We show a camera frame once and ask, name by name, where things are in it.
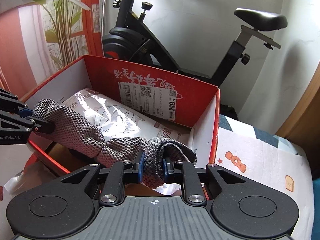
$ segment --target adjustment knob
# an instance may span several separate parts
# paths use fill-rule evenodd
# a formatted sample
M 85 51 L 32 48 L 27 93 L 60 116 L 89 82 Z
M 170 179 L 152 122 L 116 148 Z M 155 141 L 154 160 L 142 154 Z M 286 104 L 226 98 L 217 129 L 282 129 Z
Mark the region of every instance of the adjustment knob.
M 249 63 L 249 60 L 250 60 L 250 56 L 248 54 L 241 55 L 241 62 L 244 65 L 247 65 Z
M 121 0 L 114 0 L 112 6 L 113 8 L 119 8 L 120 4 L 121 4 Z
M 264 46 L 266 46 L 268 49 L 272 49 L 273 50 L 273 47 L 271 46 L 271 44 L 269 43 L 263 43 Z
M 150 11 L 150 9 L 153 7 L 151 3 L 143 2 L 141 8 L 145 11 Z

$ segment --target black circular cover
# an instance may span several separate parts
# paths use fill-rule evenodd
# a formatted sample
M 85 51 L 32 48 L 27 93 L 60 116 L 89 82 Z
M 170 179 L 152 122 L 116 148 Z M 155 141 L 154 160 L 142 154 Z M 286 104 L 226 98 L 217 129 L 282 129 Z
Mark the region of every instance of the black circular cover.
M 212 204 L 211 214 L 222 227 L 250 239 L 270 239 L 292 232 L 299 216 L 292 198 L 266 186 L 266 190 L 261 187 L 260 195 L 250 195 L 249 188 L 235 189 L 231 186 Z
M 35 239 L 67 236 L 93 217 L 93 202 L 77 184 L 46 183 L 14 197 L 7 207 L 12 231 Z

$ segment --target qr code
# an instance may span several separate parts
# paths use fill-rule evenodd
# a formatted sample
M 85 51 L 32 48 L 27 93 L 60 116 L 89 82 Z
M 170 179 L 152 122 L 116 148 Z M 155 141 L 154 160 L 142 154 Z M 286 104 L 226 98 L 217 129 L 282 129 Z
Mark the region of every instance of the qr code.
M 151 87 L 141 86 L 140 90 L 141 90 L 142 97 L 148 97 L 148 98 L 152 97 Z
M 177 97 L 177 91 L 176 91 L 176 90 L 170 90 L 169 96 L 171 96 L 171 97 Z

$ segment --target white wall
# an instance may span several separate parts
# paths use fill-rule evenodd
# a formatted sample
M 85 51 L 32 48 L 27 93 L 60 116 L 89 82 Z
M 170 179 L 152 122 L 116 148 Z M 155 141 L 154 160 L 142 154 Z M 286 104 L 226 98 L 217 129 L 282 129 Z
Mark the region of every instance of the white wall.
M 118 9 L 108 0 L 106 30 L 115 26 Z M 212 76 L 244 22 L 233 15 L 236 8 L 280 13 L 283 0 L 136 0 L 133 11 L 140 15 L 141 3 L 154 6 L 145 24 L 171 53 L 180 67 Z M 221 100 L 239 112 L 263 66 L 268 49 L 253 38 L 246 49 L 249 64 L 236 64 L 221 86 Z
M 307 88 L 320 61 L 320 0 L 284 0 L 286 29 L 274 40 L 281 50 L 269 52 L 244 107 L 242 122 L 275 133 Z

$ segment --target wooden door frame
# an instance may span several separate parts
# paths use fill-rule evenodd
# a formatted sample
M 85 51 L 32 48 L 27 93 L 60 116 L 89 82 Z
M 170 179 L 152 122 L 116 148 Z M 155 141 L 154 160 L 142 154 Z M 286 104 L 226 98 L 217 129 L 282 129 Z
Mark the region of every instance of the wooden door frame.
M 276 135 L 301 146 L 311 170 L 320 169 L 320 63 L 306 91 Z

